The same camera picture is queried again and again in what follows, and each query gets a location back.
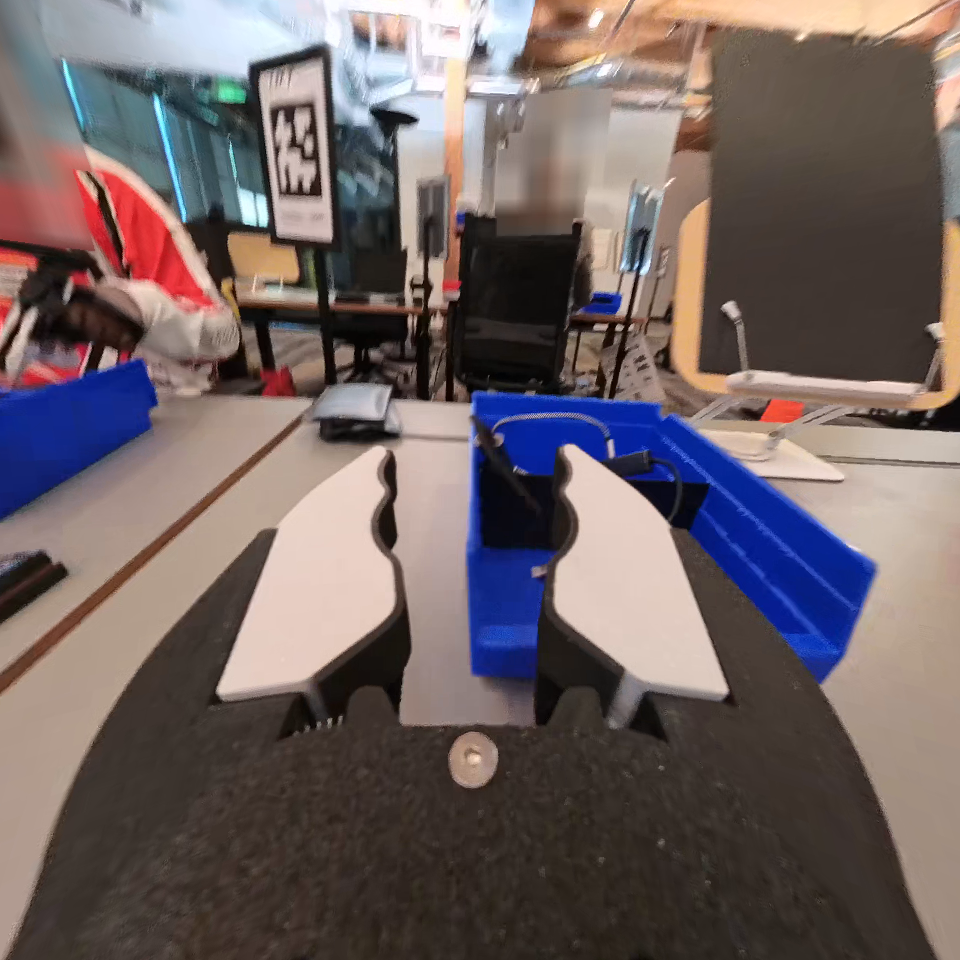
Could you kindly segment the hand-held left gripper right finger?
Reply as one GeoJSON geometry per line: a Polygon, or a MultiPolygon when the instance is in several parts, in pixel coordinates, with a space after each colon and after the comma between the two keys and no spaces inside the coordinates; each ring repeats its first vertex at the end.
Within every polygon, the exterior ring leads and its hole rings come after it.
{"type": "Polygon", "coordinates": [[[610,729],[636,726],[654,694],[723,703],[730,687],[659,509],[574,444],[557,451],[555,553],[537,626],[535,723],[570,690],[610,729]]]}

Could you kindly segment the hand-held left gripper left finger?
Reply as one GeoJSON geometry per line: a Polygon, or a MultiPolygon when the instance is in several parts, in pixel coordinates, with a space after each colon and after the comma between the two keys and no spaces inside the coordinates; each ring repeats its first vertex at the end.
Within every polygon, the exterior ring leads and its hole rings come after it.
{"type": "Polygon", "coordinates": [[[399,714],[411,627],[397,498],[394,452],[373,446],[284,516],[218,683],[222,703],[296,695],[331,726],[358,690],[377,688],[399,714]]]}

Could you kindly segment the blue plastic bin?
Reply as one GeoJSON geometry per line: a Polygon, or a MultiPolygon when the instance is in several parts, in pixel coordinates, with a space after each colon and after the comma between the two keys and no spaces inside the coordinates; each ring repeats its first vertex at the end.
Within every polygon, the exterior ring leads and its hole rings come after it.
{"type": "Polygon", "coordinates": [[[643,402],[477,391],[471,414],[503,441],[539,507],[528,510],[474,447],[466,538],[471,668],[531,681],[553,545],[560,447],[594,459],[647,452],[630,485],[702,549],[759,609],[818,682],[844,657],[876,564],[677,415],[643,402]]]}
{"type": "Polygon", "coordinates": [[[1,518],[149,432],[158,403],[139,360],[2,393],[1,518]]]}

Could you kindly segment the grey hub with cable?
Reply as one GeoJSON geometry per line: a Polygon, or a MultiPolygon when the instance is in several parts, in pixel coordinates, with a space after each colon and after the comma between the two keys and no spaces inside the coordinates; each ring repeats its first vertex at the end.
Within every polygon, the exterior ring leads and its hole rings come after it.
{"type": "Polygon", "coordinates": [[[476,414],[472,414],[471,424],[474,434],[474,448],[482,452],[493,474],[499,477],[505,489],[508,489],[533,514],[540,513],[537,501],[531,496],[517,473],[515,465],[503,445],[503,440],[476,414]]]}

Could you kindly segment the grey desk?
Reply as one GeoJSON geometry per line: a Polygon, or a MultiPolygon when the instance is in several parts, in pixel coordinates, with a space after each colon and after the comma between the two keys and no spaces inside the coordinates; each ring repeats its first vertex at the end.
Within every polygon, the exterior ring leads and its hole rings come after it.
{"type": "MultiPolygon", "coordinates": [[[[217,577],[359,449],[320,441],[304,400],[163,400],[152,428],[2,521],[2,553],[65,582],[2,626],[2,958],[90,746],[140,666],[217,577]]],[[[396,507],[413,629],[401,719],[533,723],[522,681],[474,677],[467,614],[470,409],[401,404],[396,507]]],[[[824,693],[885,810],[939,958],[958,958],[958,434],[862,425],[796,443],[839,483],[779,482],[878,567],[824,693]]]]}

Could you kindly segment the grey pouch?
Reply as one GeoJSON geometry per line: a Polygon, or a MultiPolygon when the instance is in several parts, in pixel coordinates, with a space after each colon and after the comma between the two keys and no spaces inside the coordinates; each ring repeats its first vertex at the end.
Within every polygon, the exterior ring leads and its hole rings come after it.
{"type": "Polygon", "coordinates": [[[395,388],[383,383],[329,386],[304,417],[328,443],[372,442],[402,436],[395,388]]]}

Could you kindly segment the wooden background table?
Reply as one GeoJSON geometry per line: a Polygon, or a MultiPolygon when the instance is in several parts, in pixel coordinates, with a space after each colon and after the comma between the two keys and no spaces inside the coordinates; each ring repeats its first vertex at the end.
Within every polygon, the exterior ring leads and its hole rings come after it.
{"type": "Polygon", "coordinates": [[[420,401],[430,401],[432,345],[431,324],[435,317],[447,317],[452,302],[438,305],[425,303],[417,310],[415,306],[392,303],[355,302],[329,299],[318,291],[290,286],[270,290],[251,283],[235,285],[233,297],[243,323],[253,325],[259,351],[260,368],[263,373],[272,373],[277,368],[271,337],[271,323],[278,313],[296,313],[304,316],[327,317],[332,314],[357,316],[407,317],[415,319],[415,375],[416,396],[420,401]]]}

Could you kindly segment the black office chair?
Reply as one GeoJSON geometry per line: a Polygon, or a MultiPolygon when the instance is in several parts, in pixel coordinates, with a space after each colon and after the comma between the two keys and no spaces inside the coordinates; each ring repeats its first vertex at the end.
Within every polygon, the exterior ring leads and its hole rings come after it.
{"type": "Polygon", "coordinates": [[[494,217],[463,215],[459,296],[448,311],[445,399],[493,391],[564,396],[570,320],[589,234],[499,234],[494,217]]]}

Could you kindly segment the red white printed bag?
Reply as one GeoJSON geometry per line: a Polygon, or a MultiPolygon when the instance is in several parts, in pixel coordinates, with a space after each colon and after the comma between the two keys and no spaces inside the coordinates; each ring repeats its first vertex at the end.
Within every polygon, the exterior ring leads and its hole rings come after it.
{"type": "Polygon", "coordinates": [[[2,386],[44,387],[139,360],[164,391],[208,393],[242,346],[232,307],[161,196],[84,150],[75,178],[92,247],[31,258],[2,309],[2,386]]]}

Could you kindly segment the black sign stand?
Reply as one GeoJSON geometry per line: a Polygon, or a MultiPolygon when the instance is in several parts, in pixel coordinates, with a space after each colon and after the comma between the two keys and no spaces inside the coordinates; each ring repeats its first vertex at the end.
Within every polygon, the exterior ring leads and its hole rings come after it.
{"type": "Polygon", "coordinates": [[[653,258],[654,242],[666,193],[673,183],[670,178],[658,187],[641,185],[634,181],[630,188],[627,214],[623,230],[619,234],[618,258],[616,261],[619,286],[627,276],[631,277],[626,310],[618,322],[620,330],[616,342],[616,354],[609,377],[605,378],[607,400],[614,400],[618,393],[631,330],[635,326],[635,313],[642,285],[649,273],[653,258]]]}

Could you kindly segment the printed tag sign stand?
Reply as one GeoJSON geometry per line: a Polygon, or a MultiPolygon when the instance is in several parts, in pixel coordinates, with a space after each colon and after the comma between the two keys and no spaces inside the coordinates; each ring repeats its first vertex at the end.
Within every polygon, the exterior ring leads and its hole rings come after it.
{"type": "Polygon", "coordinates": [[[270,236],[312,254],[325,383],[338,382],[329,254],[342,251],[332,61],[324,44],[248,67],[270,236]]]}

